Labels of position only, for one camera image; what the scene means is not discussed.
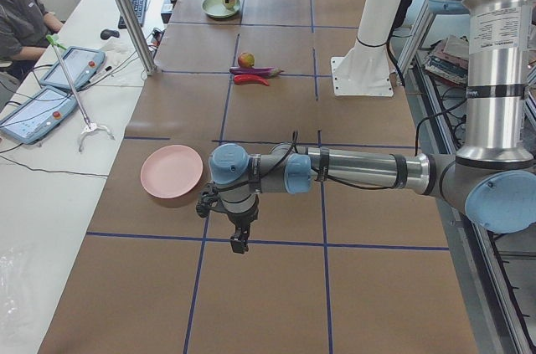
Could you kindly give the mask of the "purple eggplant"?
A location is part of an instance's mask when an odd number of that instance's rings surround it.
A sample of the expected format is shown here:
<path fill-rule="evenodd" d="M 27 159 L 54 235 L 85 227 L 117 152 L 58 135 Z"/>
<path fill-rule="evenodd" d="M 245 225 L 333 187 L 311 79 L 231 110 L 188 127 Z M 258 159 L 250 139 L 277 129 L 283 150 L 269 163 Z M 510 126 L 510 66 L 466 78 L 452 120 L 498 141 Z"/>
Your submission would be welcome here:
<path fill-rule="evenodd" d="M 278 76 L 279 74 L 282 74 L 284 72 L 283 69 L 277 68 L 277 67 L 259 67 L 259 68 L 246 68 L 246 67 L 230 67 L 229 72 L 233 75 L 239 75 L 239 74 L 253 74 L 260 76 L 262 78 L 273 78 Z"/>

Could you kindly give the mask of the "aluminium frame rail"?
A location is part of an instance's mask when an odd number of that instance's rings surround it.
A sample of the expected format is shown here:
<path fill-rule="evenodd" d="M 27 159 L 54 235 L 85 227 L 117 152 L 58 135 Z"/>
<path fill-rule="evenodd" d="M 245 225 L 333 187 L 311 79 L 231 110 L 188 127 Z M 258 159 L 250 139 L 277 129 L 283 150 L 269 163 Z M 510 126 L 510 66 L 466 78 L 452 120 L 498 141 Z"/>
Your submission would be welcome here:
<path fill-rule="evenodd" d="M 399 54 L 416 143 L 448 156 L 461 143 L 465 97 L 428 75 L 424 44 L 436 14 L 410 10 Z M 480 353 L 535 351 L 535 178 L 527 169 L 492 173 L 454 159 L 439 167 L 437 205 Z"/>

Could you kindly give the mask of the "black computer mouse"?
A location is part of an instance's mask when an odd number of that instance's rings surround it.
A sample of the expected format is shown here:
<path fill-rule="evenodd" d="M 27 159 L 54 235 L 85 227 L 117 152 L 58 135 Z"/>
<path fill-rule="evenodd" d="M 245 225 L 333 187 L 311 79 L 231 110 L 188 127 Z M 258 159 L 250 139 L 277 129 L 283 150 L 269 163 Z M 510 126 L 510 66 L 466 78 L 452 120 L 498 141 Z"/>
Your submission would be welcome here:
<path fill-rule="evenodd" d="M 110 38 L 119 38 L 119 37 L 120 37 L 120 33 L 118 30 L 115 30 L 115 29 L 105 28 L 100 32 L 101 40 L 108 40 Z"/>

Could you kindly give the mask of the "aluminium frame post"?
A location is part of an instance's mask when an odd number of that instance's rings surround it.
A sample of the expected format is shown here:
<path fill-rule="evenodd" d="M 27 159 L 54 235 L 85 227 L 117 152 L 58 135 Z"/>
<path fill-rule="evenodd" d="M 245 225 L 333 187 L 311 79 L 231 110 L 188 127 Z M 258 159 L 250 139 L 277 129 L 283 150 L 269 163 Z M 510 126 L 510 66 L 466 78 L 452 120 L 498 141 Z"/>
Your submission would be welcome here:
<path fill-rule="evenodd" d="M 131 0 L 115 1 L 121 16 L 125 21 L 127 32 L 129 33 L 133 46 L 142 62 L 142 66 L 147 76 L 151 76 L 155 72 L 157 66 L 154 63 L 152 54 L 147 46 L 146 37 L 142 32 L 142 26 L 137 20 Z"/>

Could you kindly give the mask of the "yellow pink peach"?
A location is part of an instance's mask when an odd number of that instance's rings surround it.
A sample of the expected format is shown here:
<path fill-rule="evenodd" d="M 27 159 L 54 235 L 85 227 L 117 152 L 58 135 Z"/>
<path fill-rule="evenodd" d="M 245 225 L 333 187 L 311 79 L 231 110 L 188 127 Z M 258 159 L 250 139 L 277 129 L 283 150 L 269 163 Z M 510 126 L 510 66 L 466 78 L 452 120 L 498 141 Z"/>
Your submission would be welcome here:
<path fill-rule="evenodd" d="M 222 0 L 222 3 L 227 10 L 232 10 L 235 7 L 235 0 Z"/>

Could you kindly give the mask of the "red chili pepper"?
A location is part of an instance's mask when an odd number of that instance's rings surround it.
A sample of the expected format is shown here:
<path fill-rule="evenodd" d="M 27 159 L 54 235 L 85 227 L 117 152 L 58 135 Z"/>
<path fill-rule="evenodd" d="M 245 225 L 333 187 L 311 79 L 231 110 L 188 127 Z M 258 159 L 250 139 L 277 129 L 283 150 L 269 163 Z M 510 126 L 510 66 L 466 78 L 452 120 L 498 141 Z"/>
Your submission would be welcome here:
<path fill-rule="evenodd" d="M 270 85 L 268 79 L 255 74 L 236 74 L 233 81 L 236 85 Z"/>

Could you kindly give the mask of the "seated person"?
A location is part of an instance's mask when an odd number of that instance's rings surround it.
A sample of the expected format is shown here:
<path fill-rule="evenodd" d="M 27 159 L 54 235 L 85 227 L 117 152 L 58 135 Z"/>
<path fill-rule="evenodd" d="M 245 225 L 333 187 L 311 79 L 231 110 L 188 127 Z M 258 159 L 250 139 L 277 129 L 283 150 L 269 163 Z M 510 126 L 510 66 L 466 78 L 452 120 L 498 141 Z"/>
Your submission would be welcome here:
<path fill-rule="evenodd" d="M 40 0 L 1 0 L 1 59 L 22 81 L 49 46 L 47 36 L 63 27 Z"/>

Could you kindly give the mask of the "stack of books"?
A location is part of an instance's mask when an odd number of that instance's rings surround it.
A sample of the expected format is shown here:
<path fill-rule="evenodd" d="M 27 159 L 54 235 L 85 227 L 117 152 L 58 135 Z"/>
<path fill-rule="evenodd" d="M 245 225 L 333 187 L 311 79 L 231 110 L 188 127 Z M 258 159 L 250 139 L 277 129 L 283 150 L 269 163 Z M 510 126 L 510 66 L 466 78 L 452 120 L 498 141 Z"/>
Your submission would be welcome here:
<path fill-rule="evenodd" d="M 466 86 L 468 80 L 469 43 L 466 37 L 449 35 L 430 46 L 424 69 L 440 80 Z"/>

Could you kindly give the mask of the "teach pendant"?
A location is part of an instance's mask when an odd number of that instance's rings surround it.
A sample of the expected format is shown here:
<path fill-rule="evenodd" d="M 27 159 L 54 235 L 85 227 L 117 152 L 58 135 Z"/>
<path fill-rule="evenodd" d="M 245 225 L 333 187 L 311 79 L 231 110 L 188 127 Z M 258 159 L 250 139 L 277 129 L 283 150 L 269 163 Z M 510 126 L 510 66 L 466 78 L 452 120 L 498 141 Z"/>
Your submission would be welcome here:
<path fill-rule="evenodd" d="M 43 139 L 76 108 L 74 96 L 46 86 L 1 120 L 1 132 L 23 144 Z"/>
<path fill-rule="evenodd" d="M 98 69 L 104 64 L 106 54 L 99 49 L 69 47 L 63 52 L 62 59 L 70 73 L 77 90 L 89 83 Z M 57 61 L 39 80 L 41 86 L 51 86 L 58 90 L 70 91 L 64 71 Z"/>

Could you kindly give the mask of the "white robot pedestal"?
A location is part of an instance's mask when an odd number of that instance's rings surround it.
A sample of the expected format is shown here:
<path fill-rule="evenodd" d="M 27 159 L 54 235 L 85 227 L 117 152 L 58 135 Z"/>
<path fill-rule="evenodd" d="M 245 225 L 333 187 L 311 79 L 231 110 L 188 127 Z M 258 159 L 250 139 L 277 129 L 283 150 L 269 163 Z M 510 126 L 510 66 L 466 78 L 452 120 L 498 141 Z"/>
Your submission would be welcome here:
<path fill-rule="evenodd" d="M 401 0 L 365 0 L 355 45 L 331 58 L 336 96 L 391 97 L 387 47 Z"/>

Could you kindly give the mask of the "green plate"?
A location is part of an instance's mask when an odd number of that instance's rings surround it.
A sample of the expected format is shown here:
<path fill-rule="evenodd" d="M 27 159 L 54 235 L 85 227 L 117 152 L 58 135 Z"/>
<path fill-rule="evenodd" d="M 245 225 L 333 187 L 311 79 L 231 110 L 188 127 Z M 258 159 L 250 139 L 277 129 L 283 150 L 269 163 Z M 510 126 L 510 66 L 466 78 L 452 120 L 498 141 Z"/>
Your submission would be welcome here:
<path fill-rule="evenodd" d="M 222 0 L 204 0 L 202 3 L 202 9 L 210 18 L 231 18 L 240 11 L 241 1 L 235 0 L 234 8 L 232 10 L 227 10 L 224 8 Z"/>

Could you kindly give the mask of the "black keyboard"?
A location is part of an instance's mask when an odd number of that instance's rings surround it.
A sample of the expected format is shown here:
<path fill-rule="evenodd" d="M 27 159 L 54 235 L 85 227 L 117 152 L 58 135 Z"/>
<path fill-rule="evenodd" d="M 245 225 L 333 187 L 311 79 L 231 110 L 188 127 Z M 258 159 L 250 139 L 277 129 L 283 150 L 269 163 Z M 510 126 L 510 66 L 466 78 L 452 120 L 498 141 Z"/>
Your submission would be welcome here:
<path fill-rule="evenodd" d="M 133 11 L 136 15 L 139 25 L 142 27 L 145 23 L 147 2 L 148 0 L 130 0 Z"/>

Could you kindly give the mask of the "near teach pendant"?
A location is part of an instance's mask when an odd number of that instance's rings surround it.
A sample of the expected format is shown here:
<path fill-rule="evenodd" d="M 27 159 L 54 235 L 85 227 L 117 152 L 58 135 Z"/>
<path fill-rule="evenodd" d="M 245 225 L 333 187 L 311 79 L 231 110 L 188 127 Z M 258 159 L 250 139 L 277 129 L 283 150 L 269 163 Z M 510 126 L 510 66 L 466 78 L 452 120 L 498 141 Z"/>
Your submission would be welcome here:
<path fill-rule="evenodd" d="M 23 144 L 43 139 L 76 108 L 74 96 L 46 86 L 1 120 L 1 132 Z"/>

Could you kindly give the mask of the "far teach pendant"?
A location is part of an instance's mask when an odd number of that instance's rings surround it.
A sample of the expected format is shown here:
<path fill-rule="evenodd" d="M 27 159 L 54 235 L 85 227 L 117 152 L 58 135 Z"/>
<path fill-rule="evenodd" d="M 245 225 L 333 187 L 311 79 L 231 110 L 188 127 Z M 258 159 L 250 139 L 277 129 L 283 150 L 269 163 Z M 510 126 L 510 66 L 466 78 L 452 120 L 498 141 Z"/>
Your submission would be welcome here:
<path fill-rule="evenodd" d="M 62 59 L 70 73 L 77 90 L 89 83 L 98 69 L 104 64 L 106 54 L 99 49 L 69 47 L 63 52 Z M 57 61 L 39 80 L 41 86 L 51 86 L 58 90 L 70 91 L 64 71 Z"/>

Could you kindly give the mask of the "red yellow pomegranate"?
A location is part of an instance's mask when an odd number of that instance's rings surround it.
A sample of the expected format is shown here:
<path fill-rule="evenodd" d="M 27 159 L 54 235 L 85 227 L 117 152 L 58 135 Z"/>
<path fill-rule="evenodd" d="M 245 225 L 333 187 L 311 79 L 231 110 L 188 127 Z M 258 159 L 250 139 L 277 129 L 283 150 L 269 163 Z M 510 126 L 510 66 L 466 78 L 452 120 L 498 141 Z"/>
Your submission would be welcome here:
<path fill-rule="evenodd" d="M 240 68 L 253 68 L 255 66 L 255 56 L 250 52 L 242 52 L 237 57 L 237 64 Z"/>

